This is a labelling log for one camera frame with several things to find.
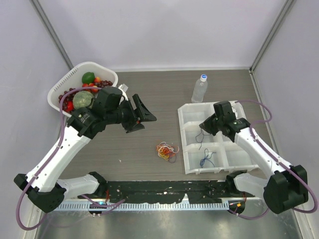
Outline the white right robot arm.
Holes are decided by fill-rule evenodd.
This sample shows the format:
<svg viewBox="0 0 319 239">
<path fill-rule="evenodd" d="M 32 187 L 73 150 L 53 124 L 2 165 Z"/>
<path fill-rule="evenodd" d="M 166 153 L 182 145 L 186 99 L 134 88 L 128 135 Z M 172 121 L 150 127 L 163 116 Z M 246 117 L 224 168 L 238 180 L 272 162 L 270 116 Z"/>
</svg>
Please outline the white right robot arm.
<svg viewBox="0 0 319 239">
<path fill-rule="evenodd" d="M 266 179 L 240 172 L 229 176 L 225 191 L 229 196 L 246 192 L 264 200 L 276 214 L 309 200 L 306 170 L 293 166 L 270 148 L 245 118 L 238 118 L 228 101 L 214 103 L 214 113 L 199 125 L 205 132 L 222 133 L 255 161 Z"/>
</svg>

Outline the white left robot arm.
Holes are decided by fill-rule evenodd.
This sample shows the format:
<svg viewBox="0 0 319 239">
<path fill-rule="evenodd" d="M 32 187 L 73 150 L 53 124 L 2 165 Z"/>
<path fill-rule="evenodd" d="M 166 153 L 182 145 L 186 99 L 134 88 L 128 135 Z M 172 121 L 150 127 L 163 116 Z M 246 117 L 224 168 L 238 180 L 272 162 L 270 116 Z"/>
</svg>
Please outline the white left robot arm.
<svg viewBox="0 0 319 239">
<path fill-rule="evenodd" d="M 107 181 L 97 172 L 67 180 L 59 177 L 75 155 L 107 125 L 121 124 L 130 133 L 144 129 L 143 122 L 156 120 L 137 94 L 130 101 L 121 89 L 105 87 L 97 94 L 92 107 L 73 112 L 57 144 L 33 170 L 16 175 L 14 182 L 45 213 L 80 195 L 105 197 Z"/>
</svg>

